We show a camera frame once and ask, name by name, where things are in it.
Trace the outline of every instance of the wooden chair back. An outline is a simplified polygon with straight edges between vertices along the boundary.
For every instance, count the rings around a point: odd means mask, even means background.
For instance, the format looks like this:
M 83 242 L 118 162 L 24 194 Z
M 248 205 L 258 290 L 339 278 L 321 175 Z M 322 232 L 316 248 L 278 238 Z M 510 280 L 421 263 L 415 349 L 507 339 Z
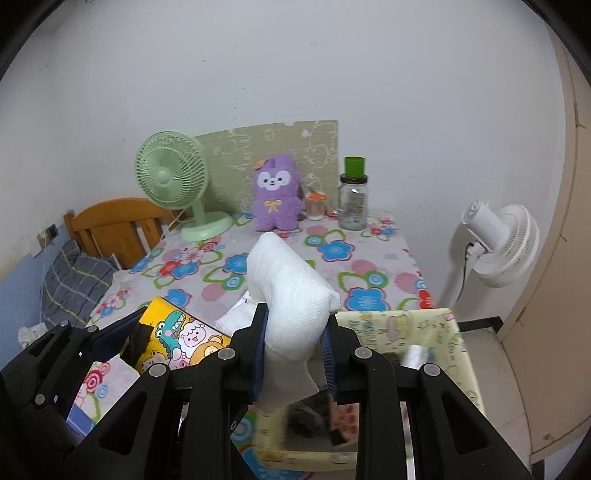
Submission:
M 148 253 L 138 235 L 139 226 L 150 249 L 162 235 L 160 221 L 171 223 L 173 214 L 147 199 L 108 200 L 78 215 L 64 215 L 66 228 L 80 248 L 96 257 L 115 254 L 124 268 L 132 268 Z

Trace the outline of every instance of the yellow bow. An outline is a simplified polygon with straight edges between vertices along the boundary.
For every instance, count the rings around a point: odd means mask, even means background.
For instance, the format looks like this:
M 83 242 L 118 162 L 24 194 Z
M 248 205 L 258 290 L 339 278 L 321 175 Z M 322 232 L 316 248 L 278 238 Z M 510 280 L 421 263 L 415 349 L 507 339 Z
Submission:
M 279 207 L 279 205 L 281 205 L 282 203 L 283 202 L 281 200 L 267 200 L 265 202 L 265 207 L 269 207 L 269 210 L 267 213 L 276 212 L 277 207 Z

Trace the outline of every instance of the fan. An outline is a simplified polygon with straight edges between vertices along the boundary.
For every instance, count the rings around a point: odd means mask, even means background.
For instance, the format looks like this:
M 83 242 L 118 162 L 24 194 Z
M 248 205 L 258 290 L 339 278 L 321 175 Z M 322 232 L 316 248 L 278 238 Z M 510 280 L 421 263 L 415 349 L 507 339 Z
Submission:
M 209 174 L 203 147 L 194 138 L 178 132 L 160 132 L 149 137 L 135 156 L 135 178 L 150 201 L 159 207 L 191 207 L 193 220 L 183 225 L 183 240 L 207 240 L 232 226 L 227 213 L 203 211 L 201 197 Z
M 505 287 L 525 273 L 538 251 L 540 230 L 523 205 L 509 205 L 494 214 L 487 205 L 476 201 L 464 212 L 462 224 L 477 242 L 466 247 L 458 299 L 472 270 L 484 285 Z

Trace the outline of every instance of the white fan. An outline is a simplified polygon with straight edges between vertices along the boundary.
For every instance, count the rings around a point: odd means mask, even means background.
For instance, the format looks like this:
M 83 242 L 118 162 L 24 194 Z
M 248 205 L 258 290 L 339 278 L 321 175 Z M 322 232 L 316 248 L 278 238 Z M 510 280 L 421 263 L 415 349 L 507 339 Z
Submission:
M 476 201 L 464 212 L 462 224 L 477 240 L 466 248 L 462 290 L 472 270 L 488 287 L 500 288 L 522 276 L 533 262 L 540 230 L 523 205 L 509 205 L 495 214 Z

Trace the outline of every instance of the fan stand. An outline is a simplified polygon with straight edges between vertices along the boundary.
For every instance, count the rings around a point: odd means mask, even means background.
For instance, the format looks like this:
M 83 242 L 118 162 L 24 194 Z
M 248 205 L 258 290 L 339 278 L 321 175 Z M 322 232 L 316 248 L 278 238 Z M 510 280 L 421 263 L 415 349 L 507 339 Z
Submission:
M 201 200 L 191 204 L 193 220 L 181 228 L 181 238 L 187 242 L 200 242 L 221 235 L 232 226 L 232 217 L 224 212 L 204 212 Z

